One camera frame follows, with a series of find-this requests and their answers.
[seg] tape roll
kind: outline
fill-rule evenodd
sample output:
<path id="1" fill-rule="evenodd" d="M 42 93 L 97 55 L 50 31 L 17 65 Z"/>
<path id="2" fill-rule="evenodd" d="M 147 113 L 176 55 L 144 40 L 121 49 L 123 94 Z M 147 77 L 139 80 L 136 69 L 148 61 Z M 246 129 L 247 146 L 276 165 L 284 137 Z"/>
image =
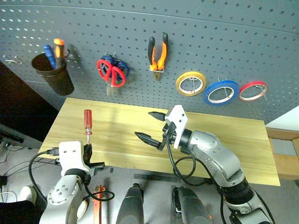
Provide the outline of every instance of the tape roll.
<path id="1" fill-rule="evenodd" d="M 182 88 L 182 83 L 187 79 L 190 79 L 192 81 L 199 80 L 200 81 L 199 87 L 194 88 L 194 90 L 184 90 Z M 180 94 L 183 94 L 184 96 L 189 96 L 189 97 L 195 96 L 195 95 L 199 94 L 200 92 L 202 92 L 206 88 L 206 77 L 197 71 L 185 72 L 180 77 L 178 77 L 177 82 L 176 82 L 176 88 L 177 88 L 177 91 Z"/>
<path id="2" fill-rule="evenodd" d="M 224 88 L 231 90 L 231 93 L 227 97 L 220 100 L 212 100 L 210 98 L 213 92 Z M 240 93 L 240 87 L 238 83 L 231 80 L 225 80 L 218 83 L 214 83 L 213 85 L 207 87 L 206 90 L 204 91 L 203 99 L 206 104 L 213 105 L 213 106 L 222 106 L 222 105 L 229 104 L 231 101 L 236 99 L 239 93 Z"/>
<path id="3" fill-rule="evenodd" d="M 252 97 L 242 97 L 242 93 L 250 87 L 261 88 L 261 92 L 259 94 L 255 95 L 255 96 L 252 96 Z M 265 82 L 263 82 L 263 81 L 254 81 L 254 82 L 251 82 L 251 83 L 248 83 L 248 84 L 244 85 L 240 89 L 239 98 L 242 101 L 255 101 L 255 100 L 258 100 L 259 98 L 263 97 L 266 94 L 267 91 L 268 91 L 268 87 L 267 87 Z"/>

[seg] wooden table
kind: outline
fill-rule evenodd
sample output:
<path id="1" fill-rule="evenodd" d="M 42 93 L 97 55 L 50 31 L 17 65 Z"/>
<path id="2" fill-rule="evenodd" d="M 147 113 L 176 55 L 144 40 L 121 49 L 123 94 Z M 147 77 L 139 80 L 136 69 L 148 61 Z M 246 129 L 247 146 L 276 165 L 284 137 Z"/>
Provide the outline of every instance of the wooden table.
<path id="1" fill-rule="evenodd" d="M 134 134 L 135 131 L 143 132 L 162 141 L 162 128 L 165 123 L 154 119 L 148 112 L 167 112 L 163 109 L 67 98 L 40 152 L 57 147 L 62 141 L 81 140 L 86 143 L 84 109 L 91 109 L 93 112 L 91 162 L 104 161 L 109 166 L 172 173 L 167 149 L 160 152 L 143 143 Z M 262 120 L 190 112 L 186 114 L 186 128 L 214 133 L 224 146 L 239 157 L 249 182 L 280 186 Z M 172 151 L 175 159 L 186 156 L 179 150 Z M 192 162 L 186 160 L 178 166 L 183 174 L 189 172 L 191 167 Z M 200 164 L 197 165 L 194 175 L 208 177 Z"/>

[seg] gray floor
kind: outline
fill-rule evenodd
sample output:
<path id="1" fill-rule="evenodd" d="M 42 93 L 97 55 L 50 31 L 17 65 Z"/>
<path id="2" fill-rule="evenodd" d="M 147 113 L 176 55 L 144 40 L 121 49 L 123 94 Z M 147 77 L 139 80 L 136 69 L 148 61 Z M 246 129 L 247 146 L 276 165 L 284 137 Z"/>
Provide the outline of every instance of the gray floor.
<path id="1" fill-rule="evenodd" d="M 24 148 L 18 152 L 10 152 L 7 162 L 0 164 L 0 175 L 3 175 L 12 166 L 28 161 L 37 152 L 37 149 L 28 150 Z M 0 152 L 0 161 L 5 159 L 5 152 Z M 15 170 L 24 167 L 27 163 L 17 166 L 8 174 Z M 47 195 L 60 178 L 60 166 L 36 163 L 33 165 L 38 167 L 33 170 L 33 175 L 36 182 L 40 186 L 44 195 Z M 102 184 L 115 193 L 115 198 L 110 202 L 104 202 L 103 205 L 103 224 L 114 224 L 116 222 L 118 209 L 129 187 L 135 182 L 139 183 L 144 190 L 144 215 L 147 224 L 179 224 L 174 219 L 171 211 L 171 190 L 175 186 L 184 185 L 174 175 L 155 173 L 143 170 L 133 170 L 117 167 L 106 167 L 102 171 L 97 171 L 92 177 L 89 185 L 93 191 L 95 185 Z M 163 181 L 152 181 L 140 179 L 145 175 L 154 175 L 157 179 L 162 176 Z M 280 180 L 281 187 L 266 186 L 252 184 L 254 188 L 267 202 L 277 224 L 295 224 L 299 223 L 299 187 L 293 181 Z M 3 191 L 14 191 L 18 196 L 21 188 L 26 185 L 31 185 L 28 172 L 21 172 L 9 176 L 8 184 Z M 217 194 L 213 185 L 204 185 L 201 187 L 192 188 L 193 191 L 202 200 L 207 207 L 215 224 L 221 224 L 220 217 L 220 196 Z M 14 201 L 12 196 L 5 195 L 4 201 Z M 93 206 L 90 201 L 88 210 L 84 217 L 78 222 L 79 224 L 93 223 Z M 228 220 L 228 209 L 225 206 L 225 215 Z"/>

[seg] red screwdriver handle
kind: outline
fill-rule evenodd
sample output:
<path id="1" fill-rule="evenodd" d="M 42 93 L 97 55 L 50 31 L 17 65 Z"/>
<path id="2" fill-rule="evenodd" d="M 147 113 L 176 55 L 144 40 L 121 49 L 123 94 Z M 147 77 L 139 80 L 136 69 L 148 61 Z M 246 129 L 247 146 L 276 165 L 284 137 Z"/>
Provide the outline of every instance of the red screwdriver handle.
<path id="1" fill-rule="evenodd" d="M 86 129 L 85 134 L 92 134 L 93 120 L 91 110 L 84 110 L 84 127 Z"/>

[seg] pliers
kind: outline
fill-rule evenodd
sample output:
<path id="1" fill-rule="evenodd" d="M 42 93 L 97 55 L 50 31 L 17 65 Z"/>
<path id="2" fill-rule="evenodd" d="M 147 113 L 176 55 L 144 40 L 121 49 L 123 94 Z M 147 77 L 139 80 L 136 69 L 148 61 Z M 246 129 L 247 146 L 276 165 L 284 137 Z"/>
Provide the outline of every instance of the pliers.
<path id="1" fill-rule="evenodd" d="M 163 43 L 162 43 L 162 53 L 160 59 L 156 63 L 155 61 L 155 38 L 151 36 L 149 38 L 149 47 L 148 47 L 148 58 L 149 58 L 149 70 L 154 72 L 154 77 L 157 81 L 160 80 L 161 73 L 164 72 L 164 62 L 167 57 L 168 50 L 168 34 L 163 34 Z"/>

